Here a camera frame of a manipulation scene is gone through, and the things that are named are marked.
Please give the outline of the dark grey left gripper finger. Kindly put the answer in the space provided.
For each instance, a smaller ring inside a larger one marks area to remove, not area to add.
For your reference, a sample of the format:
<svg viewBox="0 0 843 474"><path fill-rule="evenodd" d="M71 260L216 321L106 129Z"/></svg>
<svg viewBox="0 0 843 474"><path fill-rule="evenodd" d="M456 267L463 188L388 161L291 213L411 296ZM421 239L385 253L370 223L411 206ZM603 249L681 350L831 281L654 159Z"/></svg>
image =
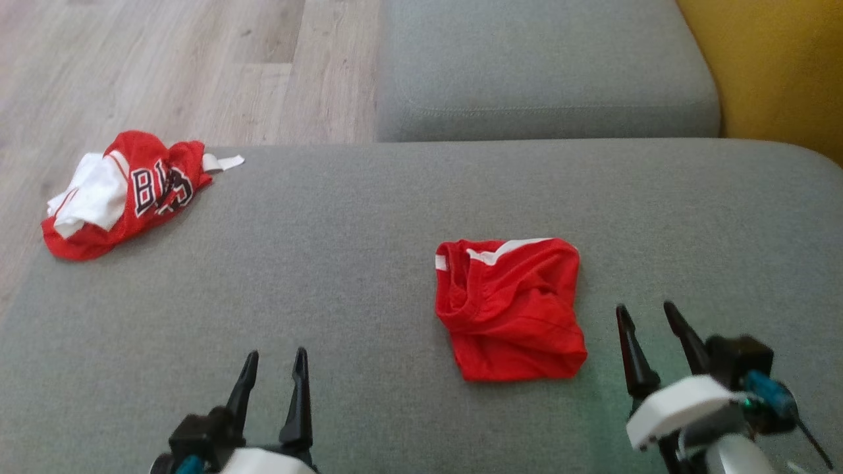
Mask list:
<svg viewBox="0 0 843 474"><path fill-rule="evenodd" d="M279 443L282 451L310 451L313 446L313 427L306 348L297 350L292 380L294 388L291 403L286 422L279 433Z"/></svg>
<svg viewBox="0 0 843 474"><path fill-rule="evenodd" d="M250 393L255 386L259 352L251 351L241 369L240 375L230 393L226 409L232 415L232 428L243 429L249 406Z"/></svg>

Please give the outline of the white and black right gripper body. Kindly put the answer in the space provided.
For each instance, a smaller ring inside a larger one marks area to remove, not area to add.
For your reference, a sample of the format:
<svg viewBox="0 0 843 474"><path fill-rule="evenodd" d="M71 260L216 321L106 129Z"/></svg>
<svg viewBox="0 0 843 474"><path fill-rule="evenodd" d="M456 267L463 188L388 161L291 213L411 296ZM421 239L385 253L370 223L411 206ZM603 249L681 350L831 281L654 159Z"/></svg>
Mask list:
<svg viewBox="0 0 843 474"><path fill-rule="evenodd" d="M725 434L749 434L738 407L740 397L710 375L686 376L665 388L657 374L626 375L635 408L626 422L630 446L645 450L675 432L689 428L695 443Z"/></svg>

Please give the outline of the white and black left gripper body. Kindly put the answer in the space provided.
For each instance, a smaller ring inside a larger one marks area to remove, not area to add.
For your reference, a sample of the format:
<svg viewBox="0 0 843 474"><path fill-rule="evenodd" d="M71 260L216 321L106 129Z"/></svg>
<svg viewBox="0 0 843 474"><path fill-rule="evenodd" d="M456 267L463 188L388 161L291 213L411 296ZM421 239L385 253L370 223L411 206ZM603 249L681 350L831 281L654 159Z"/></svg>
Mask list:
<svg viewBox="0 0 843 474"><path fill-rule="evenodd" d="M283 428L278 445L247 446L232 453L219 474L318 474L310 426Z"/></svg>

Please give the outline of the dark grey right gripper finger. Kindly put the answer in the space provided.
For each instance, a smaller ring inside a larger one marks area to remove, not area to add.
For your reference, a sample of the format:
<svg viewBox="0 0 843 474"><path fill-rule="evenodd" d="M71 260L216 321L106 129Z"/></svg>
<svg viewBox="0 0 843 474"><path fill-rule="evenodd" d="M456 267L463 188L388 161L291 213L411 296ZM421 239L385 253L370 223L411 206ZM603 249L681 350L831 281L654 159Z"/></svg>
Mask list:
<svg viewBox="0 0 843 474"><path fill-rule="evenodd" d="M661 378L648 363L636 338L635 324L624 304L616 307L615 318L628 393L633 399L646 399L661 387Z"/></svg>
<svg viewBox="0 0 843 474"><path fill-rule="evenodd" d="M671 327L672 333L680 340L684 351L684 357L693 375L708 374L710 369L710 358L705 343L701 341L698 333L690 326L681 314L678 307L672 301L663 303L666 320Z"/></svg>

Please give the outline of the red garment with white trim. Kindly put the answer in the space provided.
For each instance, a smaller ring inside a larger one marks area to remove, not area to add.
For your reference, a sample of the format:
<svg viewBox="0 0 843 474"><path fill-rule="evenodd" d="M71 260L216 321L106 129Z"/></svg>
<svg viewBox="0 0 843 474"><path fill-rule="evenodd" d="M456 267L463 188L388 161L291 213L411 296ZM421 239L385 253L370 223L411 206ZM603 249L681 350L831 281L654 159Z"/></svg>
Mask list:
<svg viewBox="0 0 843 474"><path fill-rule="evenodd" d="M446 241L435 313L465 381L569 380L587 359L574 309L580 253L558 238Z"/></svg>

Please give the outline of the red jersey with black lettering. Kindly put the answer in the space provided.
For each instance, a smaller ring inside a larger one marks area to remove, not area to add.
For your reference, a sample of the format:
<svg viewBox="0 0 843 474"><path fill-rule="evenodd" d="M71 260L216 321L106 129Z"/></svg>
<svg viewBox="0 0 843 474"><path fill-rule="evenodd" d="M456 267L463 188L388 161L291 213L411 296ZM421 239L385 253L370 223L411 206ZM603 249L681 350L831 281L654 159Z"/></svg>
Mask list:
<svg viewBox="0 0 843 474"><path fill-rule="evenodd" d="M88 261L166 224L214 174L243 165L217 158L200 141L166 146L144 131L121 132L103 153L82 156L64 192L46 204L41 229L52 255Z"/></svg>

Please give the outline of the large grey ottoman seat cushion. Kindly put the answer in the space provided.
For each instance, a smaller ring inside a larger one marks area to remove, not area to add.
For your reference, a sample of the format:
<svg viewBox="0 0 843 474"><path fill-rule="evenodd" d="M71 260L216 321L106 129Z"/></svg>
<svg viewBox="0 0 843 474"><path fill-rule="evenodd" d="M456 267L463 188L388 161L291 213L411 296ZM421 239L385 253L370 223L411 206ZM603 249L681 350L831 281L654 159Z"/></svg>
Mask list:
<svg viewBox="0 0 843 474"><path fill-rule="evenodd" d="M335 474L662 474L632 450L615 306L663 382L662 304L750 334L843 474L843 170L726 139L244 150L173 222L90 262L39 251L0 323L0 474L147 474L261 354L245 436L277 440L299 347ZM470 384L435 315L449 240L581 256L571 381Z"/></svg>

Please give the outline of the long yellow sofa back cushion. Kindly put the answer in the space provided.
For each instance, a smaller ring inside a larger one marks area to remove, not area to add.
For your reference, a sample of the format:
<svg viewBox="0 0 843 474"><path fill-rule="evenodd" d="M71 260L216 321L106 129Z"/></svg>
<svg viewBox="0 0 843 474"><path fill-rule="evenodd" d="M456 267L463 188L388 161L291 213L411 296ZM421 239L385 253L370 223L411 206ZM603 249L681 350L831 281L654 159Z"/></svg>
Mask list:
<svg viewBox="0 0 843 474"><path fill-rule="evenodd" d="M843 167L843 0L676 0L719 91L723 138Z"/></svg>

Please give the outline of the wide grey sofa seat cushion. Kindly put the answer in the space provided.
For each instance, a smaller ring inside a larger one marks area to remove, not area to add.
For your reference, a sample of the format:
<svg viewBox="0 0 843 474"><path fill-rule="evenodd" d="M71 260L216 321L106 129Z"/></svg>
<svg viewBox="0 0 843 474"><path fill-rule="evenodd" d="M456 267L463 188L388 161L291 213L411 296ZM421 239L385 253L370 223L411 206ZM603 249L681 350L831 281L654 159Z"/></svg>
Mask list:
<svg viewBox="0 0 843 474"><path fill-rule="evenodd" d="M383 0L383 143L719 135L676 0Z"/></svg>

